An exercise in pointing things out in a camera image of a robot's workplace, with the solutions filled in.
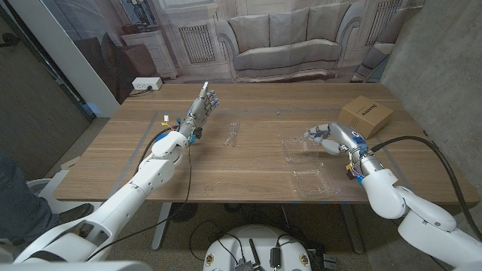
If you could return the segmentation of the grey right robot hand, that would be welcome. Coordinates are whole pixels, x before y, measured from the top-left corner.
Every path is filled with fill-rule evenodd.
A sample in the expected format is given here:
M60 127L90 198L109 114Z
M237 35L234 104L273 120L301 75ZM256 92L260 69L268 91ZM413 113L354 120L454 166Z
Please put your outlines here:
M348 152L359 158L368 152L368 144L363 136L352 127L341 123L314 126L308 129L304 136L316 145L321 145L331 155Z

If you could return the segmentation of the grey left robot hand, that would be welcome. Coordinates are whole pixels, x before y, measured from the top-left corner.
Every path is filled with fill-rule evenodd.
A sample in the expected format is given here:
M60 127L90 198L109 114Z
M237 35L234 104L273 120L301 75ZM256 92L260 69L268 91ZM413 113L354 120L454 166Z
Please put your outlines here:
M193 101L186 118L178 128L178 131L188 139L197 129L203 127L208 116L219 105L215 91L208 90L208 87L209 82L205 81L199 96Z

